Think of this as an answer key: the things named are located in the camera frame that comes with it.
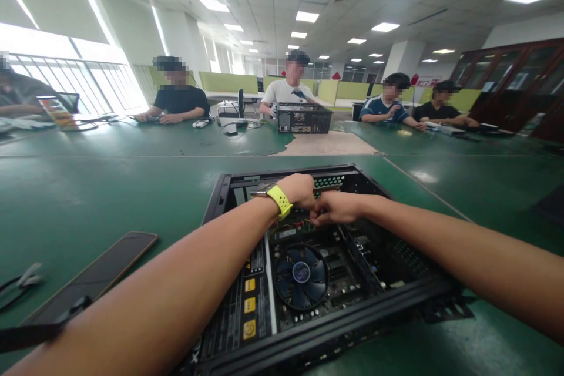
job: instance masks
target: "cooling fan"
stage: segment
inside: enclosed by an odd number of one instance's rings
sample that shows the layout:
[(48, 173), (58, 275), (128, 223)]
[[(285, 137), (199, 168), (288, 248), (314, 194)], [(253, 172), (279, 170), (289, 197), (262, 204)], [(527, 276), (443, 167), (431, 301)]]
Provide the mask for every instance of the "cooling fan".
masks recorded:
[(308, 310), (323, 299), (328, 275), (319, 251), (303, 244), (292, 245), (276, 264), (276, 290), (287, 306)]

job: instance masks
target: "green tabletop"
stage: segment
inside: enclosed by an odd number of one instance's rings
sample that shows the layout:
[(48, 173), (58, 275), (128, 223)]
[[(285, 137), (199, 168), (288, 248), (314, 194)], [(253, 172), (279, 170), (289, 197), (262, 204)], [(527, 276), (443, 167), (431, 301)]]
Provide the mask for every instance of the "green tabletop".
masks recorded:
[[(215, 124), (196, 130), (189, 123), (123, 122), (0, 142), (0, 280), (36, 261), (46, 277), (0, 315), (0, 327), (21, 322), (125, 233), (160, 236), (145, 262), (197, 228), (220, 173), (356, 163), (401, 202), (457, 217), (460, 212), (564, 254), (562, 231), (528, 212), (564, 180), (561, 159), (405, 126), (335, 122), (333, 129), (354, 132), (388, 156), (266, 157), (293, 139), (279, 136), (271, 124), (228, 138)], [(476, 319), (413, 322), (311, 374), (561, 372), (560, 346), (485, 301), (471, 309)], [(24, 353), (0, 355), (0, 371)]]

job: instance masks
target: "blue jersey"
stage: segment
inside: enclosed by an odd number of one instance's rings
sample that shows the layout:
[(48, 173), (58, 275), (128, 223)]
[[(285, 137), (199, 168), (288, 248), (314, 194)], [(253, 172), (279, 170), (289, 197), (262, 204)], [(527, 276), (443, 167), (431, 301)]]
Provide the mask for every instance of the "blue jersey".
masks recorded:
[(399, 102), (394, 102), (390, 107), (386, 106), (382, 101), (382, 95), (366, 100), (366, 103), (364, 103), (364, 106), (362, 106), (362, 110), (360, 111), (359, 119), (361, 119), (364, 115), (386, 115), (390, 111), (390, 108), (395, 104), (400, 105), (401, 108), (396, 110), (391, 118), (383, 120), (383, 122), (401, 123), (409, 116), (409, 113), (405, 111), (404, 107)]

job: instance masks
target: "white t-shirt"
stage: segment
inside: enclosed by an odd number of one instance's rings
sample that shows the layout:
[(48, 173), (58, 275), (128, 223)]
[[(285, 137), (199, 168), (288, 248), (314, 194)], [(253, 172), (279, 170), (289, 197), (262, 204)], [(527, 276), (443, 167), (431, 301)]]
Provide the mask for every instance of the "white t-shirt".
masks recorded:
[(279, 79), (268, 86), (262, 101), (274, 106), (278, 103), (307, 103), (307, 100), (292, 94), (293, 91), (302, 91), (306, 98), (314, 99), (311, 90), (301, 82), (297, 87), (292, 87), (285, 79)]

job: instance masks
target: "young man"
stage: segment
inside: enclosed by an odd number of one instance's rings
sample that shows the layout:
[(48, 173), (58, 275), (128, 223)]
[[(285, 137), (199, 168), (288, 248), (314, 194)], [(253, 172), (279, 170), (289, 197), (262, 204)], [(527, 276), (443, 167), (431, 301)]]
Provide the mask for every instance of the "young man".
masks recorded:
[(160, 118), (164, 125), (209, 116), (206, 93), (187, 84), (188, 73), (179, 58), (158, 56), (154, 58), (153, 66), (164, 72), (170, 85), (162, 86), (153, 106), (145, 113), (135, 115), (135, 120), (146, 122), (149, 117), (159, 116), (165, 110), (167, 114)]
[(460, 88), (451, 80), (444, 80), (433, 88), (432, 100), (415, 108), (413, 117), (419, 122), (450, 123), (457, 126), (478, 127), (480, 124), (470, 117), (464, 117), (448, 104), (449, 99)]
[[(313, 225), (371, 220), (484, 301), (564, 345), (563, 257), (382, 196), (331, 191), (315, 200), (310, 175), (294, 174), (277, 185), (293, 207), (311, 211)], [(280, 212), (273, 198), (255, 197), (206, 223), (128, 276), (4, 376), (169, 374), (195, 345)]]
[(261, 113), (275, 117), (279, 103), (316, 103), (311, 90), (300, 83), (304, 68), (309, 62), (310, 58), (305, 52), (290, 52), (286, 58), (286, 79), (274, 81), (268, 86), (260, 103)]
[(44, 95), (58, 97), (49, 85), (0, 66), (0, 117), (21, 118), (45, 113), (37, 100), (37, 96)]
[(382, 95), (368, 99), (360, 111), (362, 122), (394, 122), (405, 123), (425, 132), (427, 125), (419, 123), (409, 115), (396, 99), (403, 90), (411, 86), (409, 76), (404, 73), (392, 73), (384, 80), (384, 92)]

